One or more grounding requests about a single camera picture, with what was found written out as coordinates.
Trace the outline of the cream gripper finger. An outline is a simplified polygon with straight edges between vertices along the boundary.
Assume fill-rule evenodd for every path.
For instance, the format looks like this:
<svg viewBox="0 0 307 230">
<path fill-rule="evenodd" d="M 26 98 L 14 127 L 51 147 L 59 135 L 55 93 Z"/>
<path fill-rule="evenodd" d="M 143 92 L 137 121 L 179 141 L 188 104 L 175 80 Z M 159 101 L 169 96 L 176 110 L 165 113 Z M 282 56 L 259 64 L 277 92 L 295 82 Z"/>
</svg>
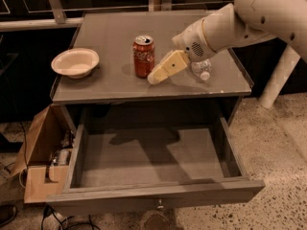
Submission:
<svg viewBox="0 0 307 230">
<path fill-rule="evenodd" d="M 147 80 L 152 85 L 159 84 L 184 70 L 189 62 L 189 57 L 184 51 L 171 51 L 153 68 Z"/>
</svg>

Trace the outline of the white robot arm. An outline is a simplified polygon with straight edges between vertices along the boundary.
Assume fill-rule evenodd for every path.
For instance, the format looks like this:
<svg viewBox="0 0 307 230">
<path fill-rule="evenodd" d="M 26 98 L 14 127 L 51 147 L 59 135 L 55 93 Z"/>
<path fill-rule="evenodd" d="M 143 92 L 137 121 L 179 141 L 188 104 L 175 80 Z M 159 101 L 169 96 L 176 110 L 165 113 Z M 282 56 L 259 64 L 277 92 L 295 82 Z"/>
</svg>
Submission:
<svg viewBox="0 0 307 230">
<path fill-rule="evenodd" d="M 220 51 L 279 38 L 307 61 L 307 0 L 234 0 L 173 37 L 177 48 L 148 75 L 159 84 Z"/>
</svg>

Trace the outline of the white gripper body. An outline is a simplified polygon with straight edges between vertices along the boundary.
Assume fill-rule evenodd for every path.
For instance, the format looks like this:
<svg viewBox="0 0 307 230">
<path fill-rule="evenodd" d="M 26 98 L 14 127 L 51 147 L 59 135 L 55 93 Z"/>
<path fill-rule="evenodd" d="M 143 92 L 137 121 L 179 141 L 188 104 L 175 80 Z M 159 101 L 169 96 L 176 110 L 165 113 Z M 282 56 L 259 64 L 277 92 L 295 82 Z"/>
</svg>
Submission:
<svg viewBox="0 0 307 230">
<path fill-rule="evenodd" d="M 216 55 L 205 39 L 202 29 L 203 22 L 204 19 L 196 21 L 172 38 L 174 44 L 183 50 L 193 62 L 201 62 Z"/>
</svg>

